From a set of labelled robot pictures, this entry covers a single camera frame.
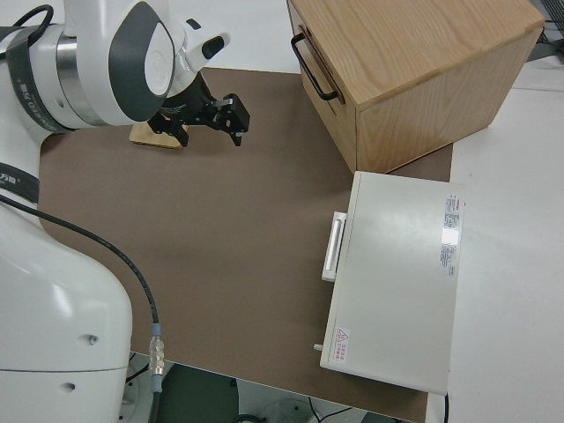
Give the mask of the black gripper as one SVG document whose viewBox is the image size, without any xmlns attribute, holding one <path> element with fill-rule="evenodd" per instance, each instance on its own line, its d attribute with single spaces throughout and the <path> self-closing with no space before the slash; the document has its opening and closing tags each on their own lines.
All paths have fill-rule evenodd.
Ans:
<svg viewBox="0 0 564 423">
<path fill-rule="evenodd" d="M 235 146 L 241 145 L 241 133 L 249 130 L 250 115 L 240 98 L 232 93 L 224 99 L 213 97 L 187 100 L 184 104 L 167 99 L 149 119 L 150 128 L 157 133 L 177 133 L 182 147 L 187 147 L 189 135 L 184 126 L 207 126 L 230 133 Z"/>
</svg>

